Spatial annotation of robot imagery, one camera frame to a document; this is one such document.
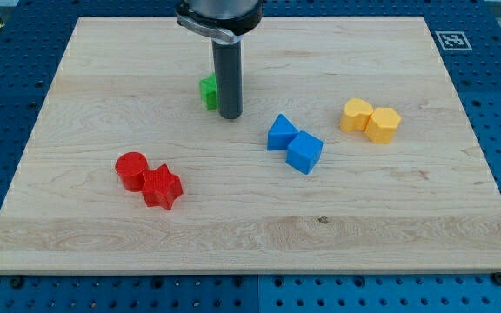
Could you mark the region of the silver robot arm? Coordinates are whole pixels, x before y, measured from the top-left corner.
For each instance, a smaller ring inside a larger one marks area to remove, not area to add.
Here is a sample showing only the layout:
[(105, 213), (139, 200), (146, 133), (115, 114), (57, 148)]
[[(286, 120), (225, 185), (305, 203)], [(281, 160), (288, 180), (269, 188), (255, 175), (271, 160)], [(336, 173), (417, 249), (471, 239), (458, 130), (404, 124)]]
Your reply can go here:
[(175, 12), (185, 29), (223, 45), (239, 42), (263, 17), (262, 0), (180, 0)]

